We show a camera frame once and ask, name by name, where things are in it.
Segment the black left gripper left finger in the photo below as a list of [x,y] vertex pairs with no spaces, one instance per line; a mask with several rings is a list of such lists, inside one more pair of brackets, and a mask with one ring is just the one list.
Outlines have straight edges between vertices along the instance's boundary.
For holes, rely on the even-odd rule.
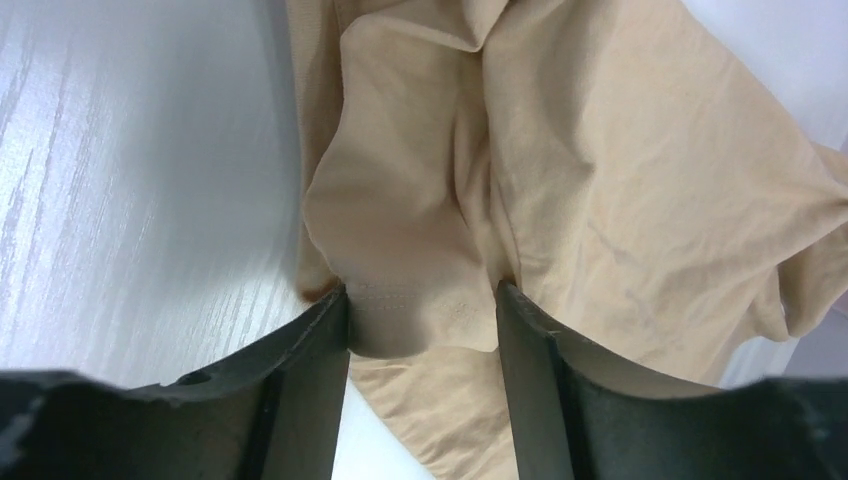
[[1,375],[5,479],[328,479],[348,375],[337,287],[285,326],[169,385]]

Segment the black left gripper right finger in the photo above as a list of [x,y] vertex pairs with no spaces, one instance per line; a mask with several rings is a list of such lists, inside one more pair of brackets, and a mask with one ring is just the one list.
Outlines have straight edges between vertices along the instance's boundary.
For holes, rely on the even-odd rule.
[[843,479],[845,379],[731,390],[644,367],[497,289],[508,413],[523,479]]

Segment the beige t shirt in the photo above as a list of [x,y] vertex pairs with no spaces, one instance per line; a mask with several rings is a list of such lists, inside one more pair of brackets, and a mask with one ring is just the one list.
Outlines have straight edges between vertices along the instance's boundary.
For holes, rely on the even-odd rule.
[[438,479],[518,475],[495,291],[718,380],[847,289],[847,159],[679,1],[290,1],[296,287]]

